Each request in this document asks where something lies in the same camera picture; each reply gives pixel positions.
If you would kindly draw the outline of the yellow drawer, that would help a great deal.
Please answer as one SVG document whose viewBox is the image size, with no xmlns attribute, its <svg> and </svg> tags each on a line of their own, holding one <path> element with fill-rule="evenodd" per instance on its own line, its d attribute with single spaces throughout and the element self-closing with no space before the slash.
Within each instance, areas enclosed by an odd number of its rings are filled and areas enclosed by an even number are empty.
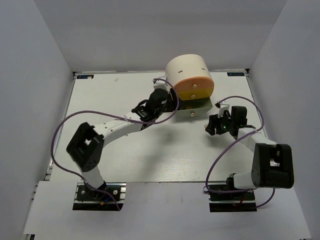
<svg viewBox="0 0 320 240">
<path fill-rule="evenodd" d="M 191 90 L 186 91 L 177 91 L 179 98 L 182 101 L 189 101 L 189 100 L 195 100 L 195 99 L 203 99 L 203 98 L 209 98 L 214 91 L 213 87 L 209 88 L 193 88 Z"/>
</svg>

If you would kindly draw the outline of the grey-green bottom drawer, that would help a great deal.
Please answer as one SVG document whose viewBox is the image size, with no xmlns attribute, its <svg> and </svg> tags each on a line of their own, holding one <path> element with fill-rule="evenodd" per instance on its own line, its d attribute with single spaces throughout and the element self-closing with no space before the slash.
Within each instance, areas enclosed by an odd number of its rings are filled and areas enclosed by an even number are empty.
<svg viewBox="0 0 320 240">
<path fill-rule="evenodd" d="M 178 117 L 198 117 L 212 108 L 213 104 L 210 97 L 181 100 L 175 115 Z"/>
</svg>

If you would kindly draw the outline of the orange top drawer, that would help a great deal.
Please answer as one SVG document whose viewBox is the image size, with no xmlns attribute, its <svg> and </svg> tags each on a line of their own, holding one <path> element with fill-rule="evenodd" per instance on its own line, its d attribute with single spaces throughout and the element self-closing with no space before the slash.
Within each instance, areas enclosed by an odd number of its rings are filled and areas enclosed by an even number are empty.
<svg viewBox="0 0 320 240">
<path fill-rule="evenodd" d="M 214 89 L 214 81 L 205 76 L 190 77 L 183 79 L 174 85 L 174 88 L 177 92 L 192 92 L 197 90 L 207 90 Z"/>
</svg>

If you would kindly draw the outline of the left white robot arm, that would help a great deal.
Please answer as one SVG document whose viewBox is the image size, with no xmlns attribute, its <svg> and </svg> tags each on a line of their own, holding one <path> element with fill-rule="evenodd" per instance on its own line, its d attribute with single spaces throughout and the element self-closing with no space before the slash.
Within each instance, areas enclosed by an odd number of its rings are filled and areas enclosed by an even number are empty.
<svg viewBox="0 0 320 240">
<path fill-rule="evenodd" d="M 79 168 L 85 182 L 89 184 L 90 196 L 99 200 L 106 193 L 106 182 L 98 168 L 103 148 L 121 137 L 155 125 L 163 113 L 175 111 L 179 107 L 178 100 L 174 89 L 157 88 L 149 99 L 138 103 L 122 119 L 114 118 L 98 125 L 84 122 L 77 128 L 66 151 Z"/>
</svg>

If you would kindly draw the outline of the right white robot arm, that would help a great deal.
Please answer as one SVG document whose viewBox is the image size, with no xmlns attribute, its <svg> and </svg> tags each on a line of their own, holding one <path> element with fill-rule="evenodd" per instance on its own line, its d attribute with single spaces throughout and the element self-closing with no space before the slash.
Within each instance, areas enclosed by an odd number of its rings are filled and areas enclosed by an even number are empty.
<svg viewBox="0 0 320 240">
<path fill-rule="evenodd" d="M 294 185 L 292 149 L 265 137 L 253 125 L 248 124 L 247 108 L 228 104 L 216 104 L 218 113 L 209 116 L 205 131 L 211 136 L 229 133 L 236 143 L 241 143 L 253 153 L 252 167 L 242 173 L 232 173 L 222 190 L 236 200 L 244 192 L 258 188 L 290 189 Z"/>
</svg>

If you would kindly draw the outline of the round beige drawer organizer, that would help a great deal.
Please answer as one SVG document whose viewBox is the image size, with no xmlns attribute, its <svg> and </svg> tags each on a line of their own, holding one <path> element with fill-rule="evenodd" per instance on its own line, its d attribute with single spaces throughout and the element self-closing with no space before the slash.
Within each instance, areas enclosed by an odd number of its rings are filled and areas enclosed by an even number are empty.
<svg viewBox="0 0 320 240">
<path fill-rule="evenodd" d="M 165 68 L 165 76 L 173 86 L 181 80 L 193 77 L 212 79 L 204 59 L 197 54 L 184 54 L 173 58 Z"/>
</svg>

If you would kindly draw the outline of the right blue table label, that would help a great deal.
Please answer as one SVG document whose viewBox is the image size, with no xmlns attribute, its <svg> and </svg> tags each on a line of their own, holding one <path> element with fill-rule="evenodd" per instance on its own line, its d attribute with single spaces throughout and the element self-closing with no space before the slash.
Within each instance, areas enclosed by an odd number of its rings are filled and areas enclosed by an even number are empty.
<svg viewBox="0 0 320 240">
<path fill-rule="evenodd" d="M 228 72 L 228 77 L 243 77 L 245 74 L 243 72 Z"/>
</svg>

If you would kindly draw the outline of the blue table label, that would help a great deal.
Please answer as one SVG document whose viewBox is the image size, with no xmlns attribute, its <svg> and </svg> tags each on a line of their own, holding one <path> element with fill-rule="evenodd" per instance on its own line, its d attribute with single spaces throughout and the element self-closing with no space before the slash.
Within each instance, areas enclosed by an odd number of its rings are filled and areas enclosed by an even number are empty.
<svg viewBox="0 0 320 240">
<path fill-rule="evenodd" d="M 228 72 L 228 77 L 243 77 L 245 74 L 243 72 Z"/>
<path fill-rule="evenodd" d="M 77 79 L 93 79 L 93 74 L 81 74 L 76 76 Z"/>
</svg>

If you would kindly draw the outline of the left blue table label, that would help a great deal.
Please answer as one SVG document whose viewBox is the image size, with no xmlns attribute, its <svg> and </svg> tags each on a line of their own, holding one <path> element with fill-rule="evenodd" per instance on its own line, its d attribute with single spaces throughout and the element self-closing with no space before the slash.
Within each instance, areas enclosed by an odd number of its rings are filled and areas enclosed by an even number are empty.
<svg viewBox="0 0 320 240">
<path fill-rule="evenodd" d="M 93 74 L 81 74 L 76 76 L 77 79 L 93 79 Z"/>
</svg>

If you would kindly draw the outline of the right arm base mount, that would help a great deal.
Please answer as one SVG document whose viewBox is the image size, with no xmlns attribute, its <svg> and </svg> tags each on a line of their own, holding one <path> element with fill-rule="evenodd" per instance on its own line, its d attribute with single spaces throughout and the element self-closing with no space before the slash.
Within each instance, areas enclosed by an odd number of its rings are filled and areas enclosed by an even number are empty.
<svg viewBox="0 0 320 240">
<path fill-rule="evenodd" d="M 205 186 L 203 192 L 209 195 L 209 211 L 211 213 L 256 212 L 257 205 L 253 192 L 213 193 Z"/>
</svg>

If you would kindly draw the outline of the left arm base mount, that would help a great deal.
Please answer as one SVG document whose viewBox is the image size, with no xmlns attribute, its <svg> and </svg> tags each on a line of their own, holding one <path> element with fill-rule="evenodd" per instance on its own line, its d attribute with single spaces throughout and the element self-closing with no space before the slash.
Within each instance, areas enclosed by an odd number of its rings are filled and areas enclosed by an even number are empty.
<svg viewBox="0 0 320 240">
<path fill-rule="evenodd" d="M 78 182 L 75 190 L 73 211 L 98 211 L 117 212 L 122 209 L 126 196 L 126 183 L 107 183 L 104 192 L 108 192 L 116 200 L 106 193 L 90 189 L 83 182 Z"/>
</svg>

